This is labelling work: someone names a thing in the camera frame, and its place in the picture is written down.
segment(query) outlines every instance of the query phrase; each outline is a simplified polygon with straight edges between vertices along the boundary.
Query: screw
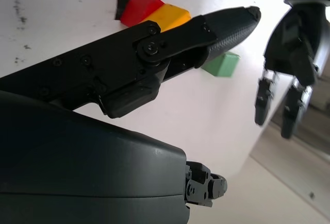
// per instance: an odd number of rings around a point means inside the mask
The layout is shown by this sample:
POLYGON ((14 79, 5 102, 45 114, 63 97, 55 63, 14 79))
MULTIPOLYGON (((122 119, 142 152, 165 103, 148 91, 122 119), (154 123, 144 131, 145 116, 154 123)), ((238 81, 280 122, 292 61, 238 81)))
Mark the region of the screw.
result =
POLYGON ((89 56, 82 56, 80 62, 83 66, 89 66, 92 63, 92 59, 89 56))
POLYGON ((203 31, 205 31, 205 32, 210 32, 210 29, 208 28, 208 26, 207 26, 206 24, 204 24, 204 25, 202 26, 202 29, 203 29, 203 31))
POLYGON ((155 26, 149 26, 148 33, 151 35, 155 35, 157 33, 157 28, 155 26))
POLYGON ((154 55, 158 52, 158 47, 155 45, 154 42, 150 42, 148 45, 144 46, 144 51, 148 55, 154 55))
POLYGON ((49 95, 50 92, 51 92, 50 89, 47 88, 47 87, 42 87, 42 88, 39 90, 39 94, 40 94, 40 96, 43 96, 43 97, 49 95))
POLYGON ((58 67, 58 66, 61 66, 61 65, 62 65, 62 60, 61 60, 61 59, 59 59, 59 58, 55 58, 55 59, 53 60, 53 66, 58 67))

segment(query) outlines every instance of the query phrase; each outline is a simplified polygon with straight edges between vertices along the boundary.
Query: dark stain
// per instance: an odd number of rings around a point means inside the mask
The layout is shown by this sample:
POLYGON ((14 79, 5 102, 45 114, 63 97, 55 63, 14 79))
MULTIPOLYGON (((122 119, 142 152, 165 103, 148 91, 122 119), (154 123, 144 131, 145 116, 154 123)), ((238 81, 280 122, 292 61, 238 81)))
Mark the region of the dark stain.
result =
POLYGON ((25 61, 25 59, 21 59, 21 58, 16 57, 14 62, 15 62, 16 65, 18 65, 19 63, 23 63, 24 61, 25 61))
POLYGON ((19 19, 20 23, 22 23, 22 26, 19 27, 18 30, 24 30, 24 25, 27 21, 27 18, 22 15, 23 8, 21 7, 21 0, 15 0, 13 8, 17 18, 19 19))
POLYGON ((309 197, 311 198, 311 200, 314 200, 314 199, 315 199, 315 194, 314 194, 314 192, 309 193, 309 197))
POLYGON ((20 21, 21 21, 22 24, 24 25, 24 24, 26 23, 26 21, 27 21, 27 18, 24 17, 24 16, 22 16, 22 17, 20 17, 20 21))
POLYGON ((21 1, 20 0, 15 0, 14 1, 15 5, 13 6, 16 12, 16 16, 21 15, 21 1))

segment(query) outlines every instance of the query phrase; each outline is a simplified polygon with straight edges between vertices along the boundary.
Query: wooden block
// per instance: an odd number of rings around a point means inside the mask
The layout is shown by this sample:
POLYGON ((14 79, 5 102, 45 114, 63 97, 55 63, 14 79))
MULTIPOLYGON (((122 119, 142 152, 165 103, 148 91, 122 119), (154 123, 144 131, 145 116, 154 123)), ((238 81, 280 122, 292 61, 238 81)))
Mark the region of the wooden block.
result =
POLYGON ((182 8, 164 4, 143 20, 157 22, 162 32, 180 26, 191 19, 190 13, 182 8))
POLYGON ((164 3, 161 0, 129 0, 120 21, 128 27, 132 27, 139 24, 162 5, 164 3))

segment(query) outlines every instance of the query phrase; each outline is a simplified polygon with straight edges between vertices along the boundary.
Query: black metal bracket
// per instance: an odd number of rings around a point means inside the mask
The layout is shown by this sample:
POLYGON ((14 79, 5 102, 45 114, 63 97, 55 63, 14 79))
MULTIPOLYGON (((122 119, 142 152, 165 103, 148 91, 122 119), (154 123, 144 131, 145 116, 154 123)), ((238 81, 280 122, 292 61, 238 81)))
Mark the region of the black metal bracket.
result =
POLYGON ((186 164, 186 202, 212 207, 212 200, 222 197, 227 191, 226 179, 212 174, 201 163, 187 161, 186 164))
POLYGON ((260 16, 257 7, 220 10, 163 33, 146 21, 5 76, 0 90, 68 110, 94 102, 122 117, 154 100, 163 81, 242 42, 260 16))

